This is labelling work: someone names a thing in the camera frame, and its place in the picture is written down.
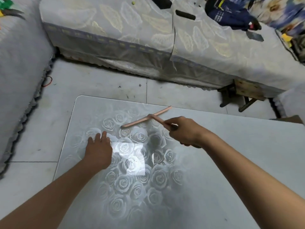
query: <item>hand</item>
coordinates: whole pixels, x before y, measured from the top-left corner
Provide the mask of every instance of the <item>hand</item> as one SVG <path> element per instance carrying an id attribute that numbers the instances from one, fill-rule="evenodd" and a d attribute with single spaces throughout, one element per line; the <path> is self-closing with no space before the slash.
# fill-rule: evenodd
<path id="1" fill-rule="evenodd" d="M 170 136 L 186 146 L 202 146 L 202 143 L 205 142 L 207 136 L 213 134 L 211 131 L 200 126 L 192 119 L 185 117 L 171 118 L 164 121 L 164 123 L 168 125 L 178 125 L 177 130 L 170 130 Z"/>
<path id="2" fill-rule="evenodd" d="M 102 138 L 99 133 L 96 134 L 94 141 L 92 137 L 88 138 L 83 160 L 96 172 L 106 169 L 111 164 L 112 147 L 110 145 L 110 139 L 106 135 L 107 133 L 104 131 L 102 133 Z"/>

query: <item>person's right arm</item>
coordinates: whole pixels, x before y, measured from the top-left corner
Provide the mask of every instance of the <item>person's right arm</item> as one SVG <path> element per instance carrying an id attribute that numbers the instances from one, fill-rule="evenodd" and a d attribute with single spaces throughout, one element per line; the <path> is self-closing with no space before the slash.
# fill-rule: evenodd
<path id="1" fill-rule="evenodd" d="M 177 124 L 170 136 L 182 144 L 202 147 L 229 181 L 260 228 L 305 228 L 305 200 L 192 119 Z"/>

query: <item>tiled floor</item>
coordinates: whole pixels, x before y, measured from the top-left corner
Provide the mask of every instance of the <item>tiled floor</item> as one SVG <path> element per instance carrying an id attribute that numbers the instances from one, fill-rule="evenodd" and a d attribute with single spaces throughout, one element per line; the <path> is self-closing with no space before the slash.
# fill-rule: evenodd
<path id="1" fill-rule="evenodd" d="M 220 93 L 159 82 L 117 71 L 58 60 L 51 85 L 42 92 L 15 155 L 0 180 L 0 219 L 48 185 L 55 173 L 74 101 L 79 95 L 159 104 L 262 119 L 275 118 L 268 100 L 243 113 L 236 104 L 220 108 Z"/>

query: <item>green object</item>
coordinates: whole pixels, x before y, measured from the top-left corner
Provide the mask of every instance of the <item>green object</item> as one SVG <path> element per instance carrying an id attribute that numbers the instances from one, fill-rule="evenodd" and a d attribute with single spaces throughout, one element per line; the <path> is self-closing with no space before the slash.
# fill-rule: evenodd
<path id="1" fill-rule="evenodd" d="M 0 10 L 9 9 L 13 4 L 12 0 L 0 0 Z"/>

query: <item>wooden stool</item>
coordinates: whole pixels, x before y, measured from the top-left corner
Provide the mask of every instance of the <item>wooden stool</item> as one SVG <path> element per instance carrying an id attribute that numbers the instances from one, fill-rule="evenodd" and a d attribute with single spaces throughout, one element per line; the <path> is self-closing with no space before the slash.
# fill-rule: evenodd
<path id="1" fill-rule="evenodd" d="M 266 98 L 262 92 L 261 87 L 257 84 L 253 84 L 244 80 L 234 79 L 234 82 L 223 88 L 217 89 L 221 92 L 223 101 L 220 107 L 223 108 L 231 103 L 231 99 L 236 96 L 243 96 L 245 98 L 245 105 L 238 108 L 239 112 L 246 110 L 251 104 L 257 100 L 264 101 Z"/>

